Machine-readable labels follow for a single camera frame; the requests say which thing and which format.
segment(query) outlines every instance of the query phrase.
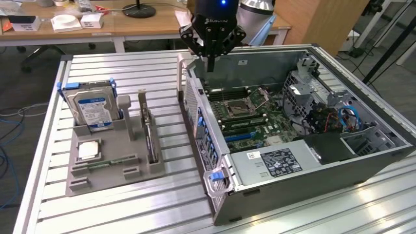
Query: aluminum extrusion table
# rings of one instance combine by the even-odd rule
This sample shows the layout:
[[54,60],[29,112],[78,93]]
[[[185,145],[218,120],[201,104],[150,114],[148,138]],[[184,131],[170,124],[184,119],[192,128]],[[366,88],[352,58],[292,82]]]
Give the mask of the aluminum extrusion table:
[[14,233],[416,232],[414,156],[392,164],[354,187],[233,224],[220,227],[212,225],[176,99],[178,52],[182,51],[78,55],[60,62],[56,82],[114,78],[117,93],[130,95],[132,115],[138,114],[134,93],[138,88],[148,90],[166,175],[150,181],[65,197],[73,118],[53,90]]

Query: open computer tower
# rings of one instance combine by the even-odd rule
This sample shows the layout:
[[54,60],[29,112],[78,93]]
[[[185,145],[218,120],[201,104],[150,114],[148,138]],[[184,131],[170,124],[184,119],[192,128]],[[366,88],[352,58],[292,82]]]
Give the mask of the open computer tower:
[[178,100],[214,225],[366,181],[414,126],[316,45],[178,56]]

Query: black lamp base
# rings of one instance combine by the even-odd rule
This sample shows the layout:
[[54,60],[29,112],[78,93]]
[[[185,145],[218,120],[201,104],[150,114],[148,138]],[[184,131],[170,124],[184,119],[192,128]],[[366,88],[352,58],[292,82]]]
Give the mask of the black lamp base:
[[156,9],[145,4],[140,4],[140,8],[136,7],[136,4],[126,5],[122,7],[124,15],[133,18],[148,18],[156,14]]

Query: blue cable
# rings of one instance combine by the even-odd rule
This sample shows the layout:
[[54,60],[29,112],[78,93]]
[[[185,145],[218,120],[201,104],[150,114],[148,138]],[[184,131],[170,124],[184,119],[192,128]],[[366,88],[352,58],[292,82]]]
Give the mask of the blue cable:
[[0,118],[0,122],[4,122],[4,123],[14,123],[14,124],[18,124],[20,125],[20,131],[18,133],[4,143],[0,144],[0,146],[5,146],[6,144],[9,144],[13,140],[16,140],[16,138],[21,135],[21,133],[24,132],[24,129],[25,129],[25,126],[22,123],[17,122],[17,121],[8,121],[8,120],[4,120]]
[[361,119],[360,119],[360,116],[358,116],[358,112],[356,110],[356,108],[353,108],[353,106],[342,106],[338,110],[337,110],[337,117],[338,117],[338,121],[341,123],[341,125],[344,125],[345,127],[348,126],[344,119],[342,119],[342,109],[348,109],[352,111],[356,119],[357,119],[357,125],[358,125],[358,130],[362,129],[362,122],[361,122]]
[[14,166],[13,166],[13,162],[9,160],[9,158],[4,155],[0,154],[0,157],[6,161],[6,163],[9,163],[10,165],[10,168],[12,168],[12,174],[13,174],[13,177],[14,177],[14,183],[16,183],[16,192],[14,192],[14,195],[13,197],[4,203],[4,205],[0,207],[0,210],[8,205],[10,204],[14,199],[17,198],[18,196],[18,180],[17,180],[17,175],[16,175],[16,171],[14,171]]
[[4,122],[4,123],[14,123],[14,124],[18,124],[18,125],[20,125],[20,131],[18,131],[18,133],[17,133],[6,142],[4,142],[4,143],[0,144],[0,149],[1,149],[2,153],[4,153],[4,155],[0,154],[0,157],[2,158],[2,160],[5,161],[5,163],[8,163],[9,166],[10,166],[12,174],[13,174],[13,177],[14,177],[14,184],[16,184],[14,195],[13,195],[12,198],[2,204],[2,206],[0,207],[0,210],[1,210],[8,204],[10,204],[10,203],[16,200],[16,198],[17,198],[17,196],[18,196],[18,192],[20,192],[20,191],[18,191],[18,179],[17,179],[17,175],[16,175],[16,171],[14,171],[14,165],[13,165],[12,160],[10,160],[10,159],[8,158],[8,156],[5,155],[5,151],[4,151],[4,149],[2,149],[2,146],[8,145],[13,140],[16,140],[16,138],[21,135],[21,133],[22,133],[22,131],[24,131],[24,129],[25,129],[25,126],[24,126],[24,124],[22,124],[21,122],[8,121],[8,120],[4,120],[4,119],[1,119],[1,118],[0,118],[0,122]]

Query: white label sticker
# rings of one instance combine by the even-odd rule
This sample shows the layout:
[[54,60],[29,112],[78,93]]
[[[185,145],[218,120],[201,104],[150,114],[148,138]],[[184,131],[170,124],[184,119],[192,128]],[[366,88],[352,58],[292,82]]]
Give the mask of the white label sticker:
[[110,33],[92,33],[93,36],[110,36]]
[[246,153],[248,159],[254,159],[260,157],[260,151]]
[[105,109],[105,98],[82,99],[77,101],[86,125],[90,127],[104,127],[112,122],[110,114]]

